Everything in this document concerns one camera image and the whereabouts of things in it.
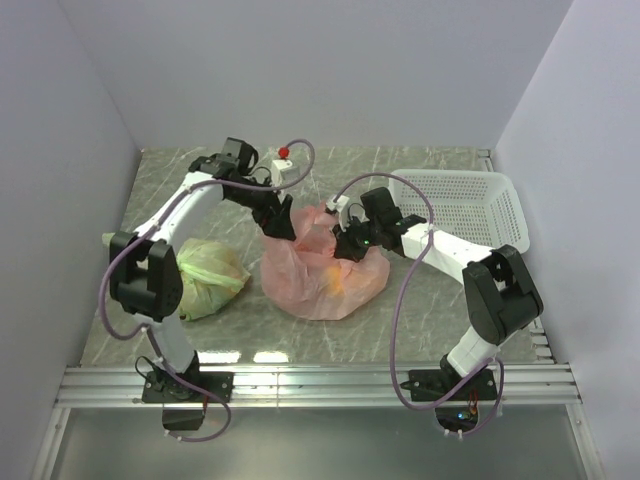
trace marble tabletop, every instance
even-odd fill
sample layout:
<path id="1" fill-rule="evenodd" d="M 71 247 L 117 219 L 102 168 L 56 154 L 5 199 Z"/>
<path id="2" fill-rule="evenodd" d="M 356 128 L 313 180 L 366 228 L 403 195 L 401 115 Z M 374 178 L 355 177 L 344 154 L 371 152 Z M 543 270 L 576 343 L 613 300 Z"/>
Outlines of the marble tabletop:
<path id="1" fill-rule="evenodd" d="M 131 231 L 146 221 L 179 187 L 189 164 L 198 156 L 215 153 L 220 147 L 145 150 L 122 229 Z M 268 166 L 276 149 L 258 150 L 261 164 Z M 291 159 L 304 165 L 307 152 L 296 147 L 292 149 Z M 356 175 L 392 172 L 399 168 L 480 170 L 481 165 L 476 150 L 469 148 L 318 148 L 312 173 L 290 191 L 294 197 L 293 208 L 326 201 Z M 387 183 L 383 178 L 366 179 L 347 194 L 360 195 Z M 251 273 L 244 290 L 222 310 L 184 323 L 202 361 L 320 364 L 388 360 L 391 317 L 398 288 L 411 264 L 409 260 L 384 252 L 391 262 L 384 291 L 343 320 L 308 321 L 283 312 L 262 293 L 262 243 L 249 210 L 223 202 L 202 219 L 191 236 L 233 246 Z M 133 321 L 118 304 L 109 299 L 107 308 L 117 330 L 131 328 Z M 398 330 L 398 360 L 437 362 L 458 342 L 468 326 L 462 287 L 424 265 L 413 276 L 405 297 Z M 129 342 L 114 340 L 96 317 L 82 364 L 129 366 L 139 355 L 150 354 L 151 348 L 143 335 Z M 511 362 L 536 359 L 527 330 L 518 332 L 505 345 L 502 357 Z"/>

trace perforated basket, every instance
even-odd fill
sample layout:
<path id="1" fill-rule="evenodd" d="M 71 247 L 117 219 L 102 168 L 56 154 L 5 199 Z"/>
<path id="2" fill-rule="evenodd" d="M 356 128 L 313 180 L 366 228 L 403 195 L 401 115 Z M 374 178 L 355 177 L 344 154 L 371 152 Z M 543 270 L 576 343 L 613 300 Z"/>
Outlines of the perforated basket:
<path id="1" fill-rule="evenodd" d="M 489 247 L 509 244 L 529 249 L 529 231 L 520 200 L 508 177 L 495 172 L 396 170 L 422 190 L 433 204 L 435 225 L 447 233 Z M 428 218 L 418 195 L 397 180 L 389 190 L 403 215 Z"/>

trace white wall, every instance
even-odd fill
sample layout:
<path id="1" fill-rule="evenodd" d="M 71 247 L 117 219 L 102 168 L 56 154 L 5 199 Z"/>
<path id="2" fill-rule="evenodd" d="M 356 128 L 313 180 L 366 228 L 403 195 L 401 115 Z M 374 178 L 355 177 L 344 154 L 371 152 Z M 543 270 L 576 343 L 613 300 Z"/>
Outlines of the white wall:
<path id="1" fill-rule="evenodd" d="M 495 146 L 570 0 L 60 0 L 141 146 Z"/>
<path id="2" fill-rule="evenodd" d="M 0 2 L 0 478 L 27 478 L 139 152 L 61 8 Z"/>
<path id="3" fill-rule="evenodd" d="M 497 147 L 609 478 L 640 472 L 640 3 L 575 0 Z"/>

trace orange object inside bag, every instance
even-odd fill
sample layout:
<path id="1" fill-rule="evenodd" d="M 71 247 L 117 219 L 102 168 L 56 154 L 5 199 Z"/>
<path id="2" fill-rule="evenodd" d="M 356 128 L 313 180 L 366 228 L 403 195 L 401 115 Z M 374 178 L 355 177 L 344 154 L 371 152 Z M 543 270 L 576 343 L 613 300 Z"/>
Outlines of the orange object inside bag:
<path id="1" fill-rule="evenodd" d="M 387 284 L 389 260 L 378 247 L 360 262 L 333 258 L 337 219 L 324 205 L 291 212 L 295 242 L 263 236 L 262 290 L 282 310 L 308 320 L 340 320 Z"/>

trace metal bar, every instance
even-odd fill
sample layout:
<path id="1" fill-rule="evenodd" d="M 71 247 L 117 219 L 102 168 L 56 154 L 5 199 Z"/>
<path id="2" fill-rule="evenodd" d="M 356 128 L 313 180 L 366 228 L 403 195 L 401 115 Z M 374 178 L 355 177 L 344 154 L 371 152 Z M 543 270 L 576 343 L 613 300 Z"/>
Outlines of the metal bar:
<path id="1" fill-rule="evenodd" d="M 583 405 L 567 405 L 567 414 L 569 422 L 576 439 L 578 452 L 582 459 L 582 464 L 587 473 L 588 480 L 606 479 L 604 467 L 598 455 L 598 449 L 591 436 L 591 429 L 587 423 Z"/>
<path id="2" fill-rule="evenodd" d="M 71 409 L 69 408 L 57 407 L 53 409 L 31 474 L 31 480 L 49 480 L 51 478 L 70 413 Z"/>
<path id="3" fill-rule="evenodd" d="M 407 380 L 409 370 L 424 368 L 437 368 L 437 365 L 401 366 L 398 378 Z M 235 374 L 233 407 L 399 405 L 387 365 L 204 365 L 201 369 Z M 141 403 L 143 381 L 130 368 L 69 368 L 58 393 L 57 405 L 64 408 L 162 408 L 162 404 Z M 574 404 L 580 403 L 580 396 L 568 365 L 507 365 L 504 403 Z M 199 404 L 171 406 L 201 407 Z"/>

